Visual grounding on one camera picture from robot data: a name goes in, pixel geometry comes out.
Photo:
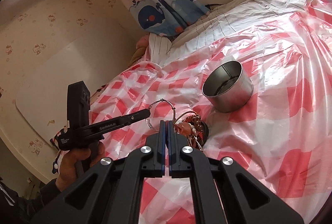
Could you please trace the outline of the person's left hand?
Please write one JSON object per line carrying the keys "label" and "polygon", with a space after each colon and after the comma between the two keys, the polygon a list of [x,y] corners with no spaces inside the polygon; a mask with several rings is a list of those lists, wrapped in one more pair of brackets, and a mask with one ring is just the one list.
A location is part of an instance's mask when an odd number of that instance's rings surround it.
{"label": "person's left hand", "polygon": [[56,179],[56,187],[60,191],[64,191],[78,178],[75,165],[79,161],[88,159],[91,156],[89,148],[72,149],[62,158],[59,176]]}

